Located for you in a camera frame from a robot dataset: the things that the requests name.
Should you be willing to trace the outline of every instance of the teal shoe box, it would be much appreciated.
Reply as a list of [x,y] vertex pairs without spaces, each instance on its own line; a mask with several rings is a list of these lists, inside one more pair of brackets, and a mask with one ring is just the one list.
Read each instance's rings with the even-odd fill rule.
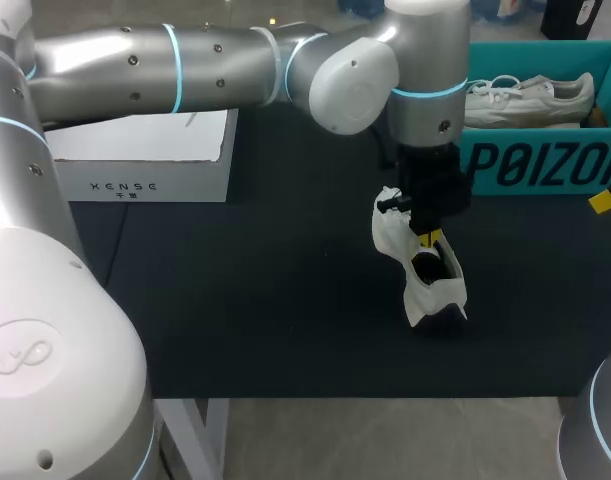
[[475,195],[593,194],[611,181],[611,42],[474,43],[469,80],[590,72],[609,128],[465,130],[461,166]]

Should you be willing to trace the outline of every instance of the white box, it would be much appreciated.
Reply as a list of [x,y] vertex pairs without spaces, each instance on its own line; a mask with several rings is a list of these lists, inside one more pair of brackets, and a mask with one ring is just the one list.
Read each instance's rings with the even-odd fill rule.
[[135,115],[47,132],[66,200],[224,202],[238,110]]

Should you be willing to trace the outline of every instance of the cable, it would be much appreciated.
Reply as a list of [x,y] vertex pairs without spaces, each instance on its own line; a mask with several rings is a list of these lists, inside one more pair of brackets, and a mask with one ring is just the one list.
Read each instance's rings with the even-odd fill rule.
[[161,464],[163,465],[163,470],[165,470],[165,473],[167,474],[167,478],[169,478],[169,480],[174,480],[174,475],[172,475],[172,469],[169,468],[169,463],[167,463],[167,457],[165,456],[165,452],[163,452],[163,448],[160,448],[160,452],[159,452],[160,456],[161,456]]

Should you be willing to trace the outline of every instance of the shoe lace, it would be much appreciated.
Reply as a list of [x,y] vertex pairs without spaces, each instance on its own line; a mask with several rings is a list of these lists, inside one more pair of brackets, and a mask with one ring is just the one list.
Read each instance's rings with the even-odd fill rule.
[[[515,83],[512,87],[495,87],[494,84],[498,80],[511,80]],[[518,84],[520,80],[511,75],[499,75],[494,80],[472,80],[472,85],[467,89],[467,93],[476,95],[487,95],[490,103],[498,103],[501,100],[508,100],[511,96],[522,97],[523,92],[520,91]]]

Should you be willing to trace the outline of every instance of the shoe box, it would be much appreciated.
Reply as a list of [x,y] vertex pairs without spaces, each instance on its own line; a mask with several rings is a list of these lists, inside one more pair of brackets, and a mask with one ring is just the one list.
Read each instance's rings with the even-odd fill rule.
[[611,181],[611,42],[471,45],[470,80],[544,75],[567,81],[585,72],[594,77],[593,127],[463,132],[461,167],[474,179],[475,195],[585,195],[605,189]]
[[224,202],[238,110],[134,115],[46,133],[69,201]]

